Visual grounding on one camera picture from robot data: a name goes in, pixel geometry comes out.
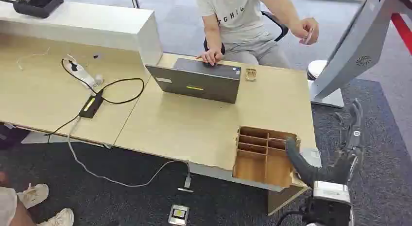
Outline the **person's right hand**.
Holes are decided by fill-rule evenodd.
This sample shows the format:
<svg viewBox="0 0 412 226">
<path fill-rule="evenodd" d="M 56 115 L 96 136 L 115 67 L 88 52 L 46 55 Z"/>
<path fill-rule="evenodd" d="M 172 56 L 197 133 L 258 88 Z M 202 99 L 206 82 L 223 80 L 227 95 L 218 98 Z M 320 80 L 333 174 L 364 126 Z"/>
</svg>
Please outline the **person's right hand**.
<svg viewBox="0 0 412 226">
<path fill-rule="evenodd" d="M 220 62 L 223 58 L 223 54 L 221 50 L 210 49 L 208 51 L 203 52 L 201 55 L 195 57 L 197 60 L 201 60 L 204 63 L 209 64 L 210 66 L 216 65 Z"/>
</svg>

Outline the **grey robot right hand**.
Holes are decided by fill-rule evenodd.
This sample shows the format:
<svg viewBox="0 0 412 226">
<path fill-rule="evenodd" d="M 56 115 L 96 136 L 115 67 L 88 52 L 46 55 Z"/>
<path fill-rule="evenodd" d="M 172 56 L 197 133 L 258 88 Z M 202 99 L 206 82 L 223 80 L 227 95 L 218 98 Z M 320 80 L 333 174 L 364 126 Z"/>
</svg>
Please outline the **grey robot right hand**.
<svg viewBox="0 0 412 226">
<path fill-rule="evenodd" d="M 361 144 L 363 109 L 357 98 L 353 100 L 349 111 L 351 115 L 349 125 L 343 123 L 338 113 L 335 114 L 343 127 L 340 129 L 339 156 L 332 165 L 320 168 L 310 165 L 298 152 L 297 140 L 291 137 L 286 138 L 287 157 L 306 185 L 313 187 L 315 181 L 346 185 L 351 180 L 356 166 L 362 164 L 364 155 L 364 147 Z"/>
</svg>

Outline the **person's left hand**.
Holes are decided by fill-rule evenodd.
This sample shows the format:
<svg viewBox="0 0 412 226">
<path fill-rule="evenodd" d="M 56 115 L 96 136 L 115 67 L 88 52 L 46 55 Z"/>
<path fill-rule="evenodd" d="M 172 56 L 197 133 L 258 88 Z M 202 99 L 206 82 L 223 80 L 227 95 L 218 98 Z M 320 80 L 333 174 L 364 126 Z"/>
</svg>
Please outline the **person's left hand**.
<svg viewBox="0 0 412 226">
<path fill-rule="evenodd" d="M 312 17 L 294 21 L 288 25 L 288 28 L 295 37 L 300 39 L 300 44 L 312 45 L 318 41 L 319 24 Z"/>
</svg>

